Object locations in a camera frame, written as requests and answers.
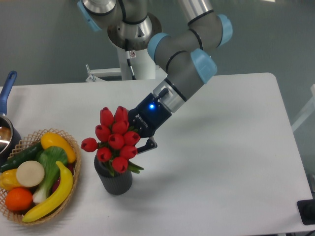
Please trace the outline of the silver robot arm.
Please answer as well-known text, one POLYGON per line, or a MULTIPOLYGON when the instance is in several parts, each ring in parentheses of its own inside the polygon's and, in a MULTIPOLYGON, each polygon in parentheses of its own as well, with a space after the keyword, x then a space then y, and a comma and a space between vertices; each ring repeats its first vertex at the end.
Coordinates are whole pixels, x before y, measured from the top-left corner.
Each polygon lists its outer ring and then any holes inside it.
POLYGON ((128 113, 129 124, 147 142, 139 153, 157 147, 155 131, 217 72, 209 56, 233 34, 230 20, 216 14, 208 0, 181 0, 188 30, 172 37, 148 12, 146 0, 80 0, 78 8, 94 30, 106 30, 116 47, 123 80, 166 78, 128 113))

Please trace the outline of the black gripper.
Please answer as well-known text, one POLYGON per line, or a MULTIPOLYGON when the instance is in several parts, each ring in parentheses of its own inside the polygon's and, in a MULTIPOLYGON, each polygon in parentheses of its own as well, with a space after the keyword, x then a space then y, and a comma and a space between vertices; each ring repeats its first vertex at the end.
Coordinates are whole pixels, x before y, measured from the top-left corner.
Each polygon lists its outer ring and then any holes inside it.
POLYGON ((171 116, 172 113, 157 101, 152 93, 146 96, 134 109, 129 110, 129 124, 138 129, 141 138, 148 138, 144 146, 137 148, 138 154, 158 147, 153 135, 171 116))

